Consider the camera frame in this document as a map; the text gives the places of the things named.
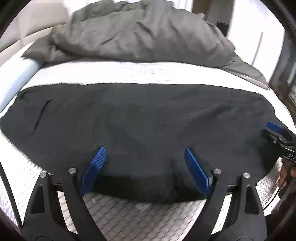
silver bolt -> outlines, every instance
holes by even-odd
[[[243,176],[244,176],[246,179],[249,179],[249,178],[250,178],[250,174],[247,173],[247,172],[245,172],[245,173],[243,174]]]
[[[222,171],[221,171],[219,168],[215,168],[215,169],[214,169],[214,173],[215,173],[216,175],[220,175],[220,174],[222,173]]]
[[[69,169],[68,171],[70,174],[74,174],[76,172],[76,168],[75,167],[72,167]]]
[[[46,172],[41,172],[39,176],[40,176],[41,178],[46,177]]]

beige headboard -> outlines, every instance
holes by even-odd
[[[53,26],[68,20],[62,0],[30,1],[0,38],[0,66],[28,43],[50,33]]]

crumpled gray comforter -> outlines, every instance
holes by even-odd
[[[101,0],[74,12],[66,24],[34,42],[22,57],[60,63],[81,57],[172,61],[217,67],[260,87],[260,71],[234,53],[213,24],[164,0]]]

black fabric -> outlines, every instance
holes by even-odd
[[[81,57],[128,61],[172,61],[219,67],[262,88],[262,73],[234,53],[213,24],[173,8],[173,2],[101,0],[74,12],[66,24],[35,41],[22,55],[60,63]]]
[[[261,136],[267,121],[282,124],[262,95],[210,85],[57,84],[18,93],[0,119],[2,132],[52,174],[80,173],[97,145],[107,159],[95,191],[145,202],[200,198],[185,165],[193,146],[229,182],[254,182],[279,153]]]

white textured mattress cover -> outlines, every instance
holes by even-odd
[[[131,63],[81,59],[43,67],[23,89],[55,83],[207,84],[243,89],[265,96],[275,108],[277,118],[295,132],[288,110],[272,90],[262,89],[220,69],[170,62]],[[6,113],[13,102],[14,99],[0,117]],[[39,173],[43,170],[17,150],[2,133],[0,150],[0,160],[23,221],[31,192]],[[268,203],[276,190],[280,168],[279,159],[270,173],[256,186],[263,206]],[[182,240],[205,203],[205,200],[175,204],[139,203],[95,193],[88,193],[83,198],[107,240]],[[68,229],[76,232],[63,193],[59,193],[59,199]],[[227,195],[213,233],[222,229],[230,200],[231,195]],[[1,180],[0,208],[15,222],[7,192]]]

